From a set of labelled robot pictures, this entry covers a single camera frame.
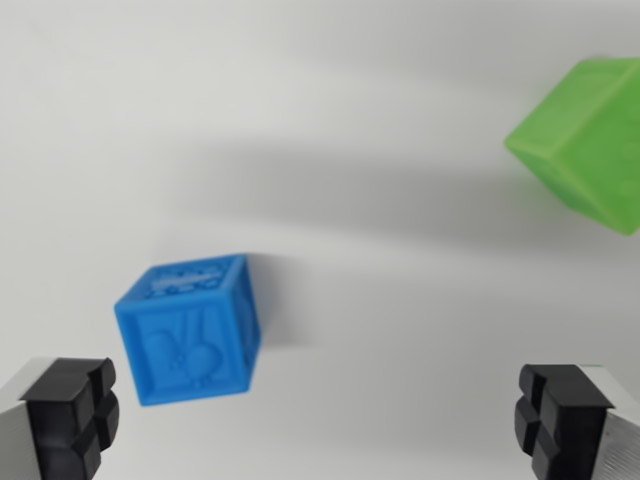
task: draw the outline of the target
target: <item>blue cube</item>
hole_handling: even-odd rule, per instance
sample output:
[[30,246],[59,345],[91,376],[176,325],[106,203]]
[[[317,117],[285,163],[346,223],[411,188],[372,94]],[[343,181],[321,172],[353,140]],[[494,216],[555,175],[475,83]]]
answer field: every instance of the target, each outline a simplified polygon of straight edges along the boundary
[[245,255],[152,267],[115,311],[142,405],[249,389],[260,327]]

